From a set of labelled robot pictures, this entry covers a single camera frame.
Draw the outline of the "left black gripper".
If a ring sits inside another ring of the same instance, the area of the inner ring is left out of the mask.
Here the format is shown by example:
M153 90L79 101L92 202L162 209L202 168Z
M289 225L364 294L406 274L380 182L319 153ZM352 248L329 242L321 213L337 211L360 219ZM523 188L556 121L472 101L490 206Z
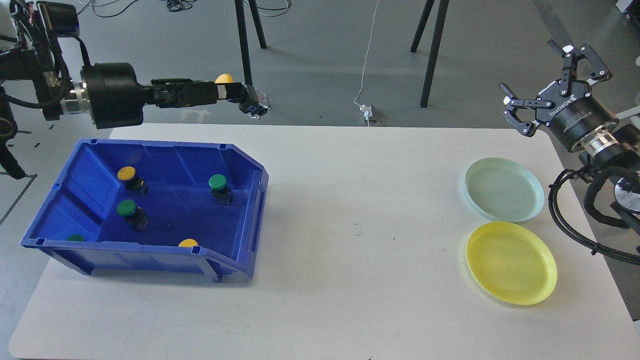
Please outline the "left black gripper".
M151 84L142 85L128 63L83 66L81 75L97 129L141 125L146 105L183 109L215 104L217 100L243 101L247 98L246 86L241 82L154 79Z

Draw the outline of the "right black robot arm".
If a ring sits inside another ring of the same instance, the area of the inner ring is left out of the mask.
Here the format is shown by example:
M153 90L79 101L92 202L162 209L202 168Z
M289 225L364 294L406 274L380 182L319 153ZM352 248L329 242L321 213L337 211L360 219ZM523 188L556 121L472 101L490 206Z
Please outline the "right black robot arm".
M619 126L619 118L596 98L592 87L612 72L587 44L548 45L562 57L562 71L534 98L519 98L507 84L502 117L520 134L532 137L544 127L582 166L563 170L550 185L548 207L555 225L570 239L590 250L626 264L640 263L639 251L619 250L581 234L560 210L560 189L569 180L582 180L587 189L583 209L600 224L639 232L639 128Z

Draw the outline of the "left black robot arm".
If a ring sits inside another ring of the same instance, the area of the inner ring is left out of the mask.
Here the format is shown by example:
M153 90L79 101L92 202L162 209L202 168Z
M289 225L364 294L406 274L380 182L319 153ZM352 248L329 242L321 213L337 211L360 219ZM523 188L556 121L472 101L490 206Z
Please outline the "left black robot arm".
M1 80L30 81L36 94L31 102L1 91L1 166L18 180L26 173L7 144L18 133L13 104L41 110L48 121L87 113L98 129L141 125L146 105L183 109L229 101L252 117L269 110L249 83L154 79L142 85L128 63L91 64L76 8L52 1L1 2Z

